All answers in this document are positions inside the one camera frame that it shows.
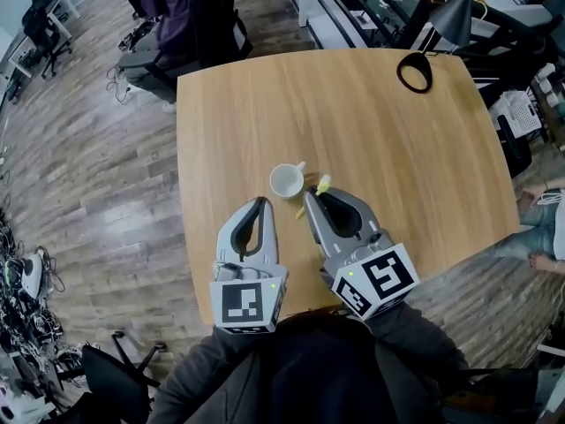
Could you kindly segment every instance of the person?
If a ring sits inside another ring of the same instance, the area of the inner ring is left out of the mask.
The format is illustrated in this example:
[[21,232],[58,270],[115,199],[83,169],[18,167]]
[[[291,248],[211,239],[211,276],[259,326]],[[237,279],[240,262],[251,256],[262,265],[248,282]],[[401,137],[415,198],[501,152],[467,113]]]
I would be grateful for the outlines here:
[[[160,17],[155,29],[135,44],[136,52],[159,49],[162,57],[157,66],[164,70],[174,69],[196,59],[196,41],[189,18],[189,0],[140,0],[149,18]],[[145,89],[165,101],[163,110],[177,110],[177,93],[154,77],[146,68],[125,71],[128,82]]]
[[518,201],[520,223],[527,231],[506,237],[489,249],[496,257],[529,261],[536,270],[565,274],[565,178],[526,186]]
[[318,311],[274,333],[214,327],[161,385],[148,423],[430,424],[467,368],[455,343],[404,303],[365,322]]

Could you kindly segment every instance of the white desk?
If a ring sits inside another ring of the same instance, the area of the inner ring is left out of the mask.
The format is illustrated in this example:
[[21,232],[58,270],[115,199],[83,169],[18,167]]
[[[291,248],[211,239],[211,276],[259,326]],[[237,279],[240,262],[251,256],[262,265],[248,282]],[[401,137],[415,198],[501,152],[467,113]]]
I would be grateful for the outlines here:
[[[67,30],[64,27],[63,23],[55,15],[55,9],[57,8],[57,6],[60,3],[63,3],[64,6],[66,7],[66,10],[71,12],[74,17],[76,17],[77,19],[80,19],[80,13],[77,11],[77,9],[74,7],[74,5],[71,3],[71,0],[54,0],[53,2],[51,2],[48,5],[48,7],[46,8],[47,17],[49,18],[49,20],[51,20],[51,22],[53,22],[55,24],[55,26],[59,29],[59,31],[67,39],[71,39],[72,34],[69,32],[69,30]],[[29,40],[29,38],[24,35],[23,29],[22,29],[18,34],[16,34],[16,36],[14,37],[14,41],[12,42],[12,45],[8,48],[8,52],[11,51],[11,53],[8,53],[8,55],[9,55],[8,61],[10,62],[10,64],[13,64],[13,66],[16,69],[18,69],[20,72],[22,72],[24,75],[26,75],[27,77],[29,77],[31,79],[32,73],[28,69],[26,69],[24,66],[22,66],[17,59],[15,59],[16,54],[18,54],[20,52],[22,46],[26,43],[26,41],[31,41],[31,40]]]

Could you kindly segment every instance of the laminate flooring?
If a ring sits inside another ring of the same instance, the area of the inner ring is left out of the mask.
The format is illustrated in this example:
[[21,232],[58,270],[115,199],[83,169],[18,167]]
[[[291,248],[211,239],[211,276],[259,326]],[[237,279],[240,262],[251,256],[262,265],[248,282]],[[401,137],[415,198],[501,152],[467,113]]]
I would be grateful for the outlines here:
[[[236,6],[254,56],[315,48],[290,0]],[[130,95],[122,105],[105,89],[120,57],[116,45],[135,25],[129,4],[88,0],[80,11],[68,26],[73,53],[60,58],[58,75],[31,81],[0,117],[1,169],[10,170],[0,199],[11,196],[7,215],[26,254],[41,245],[56,257],[66,290],[53,292],[49,305],[68,343],[111,350],[115,329],[125,329],[128,350],[141,354],[164,341],[169,351],[153,364],[163,377],[210,331],[200,323],[186,258],[176,121],[152,95]],[[549,154],[562,166],[561,155]],[[520,261],[476,257],[422,284],[410,302],[473,366],[500,366],[527,356],[553,318],[562,285],[562,277]]]

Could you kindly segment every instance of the purple clothing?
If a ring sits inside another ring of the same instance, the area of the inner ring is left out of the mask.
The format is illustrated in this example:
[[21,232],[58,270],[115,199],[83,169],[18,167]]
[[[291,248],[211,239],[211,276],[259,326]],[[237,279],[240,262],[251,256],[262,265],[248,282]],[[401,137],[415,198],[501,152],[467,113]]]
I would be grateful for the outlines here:
[[140,0],[147,16],[162,17],[156,31],[159,49],[167,57],[194,51],[194,30],[189,18],[189,0]]

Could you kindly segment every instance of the gray sleeve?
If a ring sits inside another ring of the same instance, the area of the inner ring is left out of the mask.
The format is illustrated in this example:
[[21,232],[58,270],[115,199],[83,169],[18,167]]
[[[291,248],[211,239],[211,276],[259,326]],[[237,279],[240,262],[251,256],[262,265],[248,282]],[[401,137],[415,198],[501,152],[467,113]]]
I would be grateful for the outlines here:
[[185,422],[226,380],[251,349],[269,335],[230,335],[214,327],[161,385],[148,424]]
[[453,340],[419,310],[401,303],[365,322],[374,336],[403,360],[410,360],[423,372],[441,375],[468,369],[463,353]]

